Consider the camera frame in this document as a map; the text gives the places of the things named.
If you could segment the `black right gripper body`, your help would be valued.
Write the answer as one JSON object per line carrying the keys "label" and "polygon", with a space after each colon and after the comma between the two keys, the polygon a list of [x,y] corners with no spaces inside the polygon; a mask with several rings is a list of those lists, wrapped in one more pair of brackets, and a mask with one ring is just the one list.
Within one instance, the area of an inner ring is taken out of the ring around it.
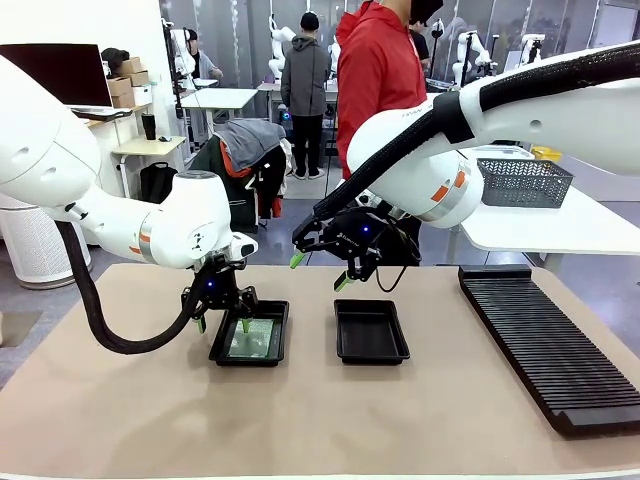
{"label": "black right gripper body", "polygon": [[388,213],[349,209],[338,213],[322,230],[322,247],[347,260],[377,251],[383,260],[400,257],[400,235]]}

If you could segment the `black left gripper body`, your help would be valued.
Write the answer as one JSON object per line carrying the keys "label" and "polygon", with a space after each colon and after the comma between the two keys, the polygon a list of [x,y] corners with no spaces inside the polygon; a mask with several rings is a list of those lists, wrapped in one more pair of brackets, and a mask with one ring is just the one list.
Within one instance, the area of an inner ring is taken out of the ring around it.
{"label": "black left gripper body", "polygon": [[196,311],[235,308],[239,300],[235,267],[222,255],[206,260],[195,274],[192,293]]}

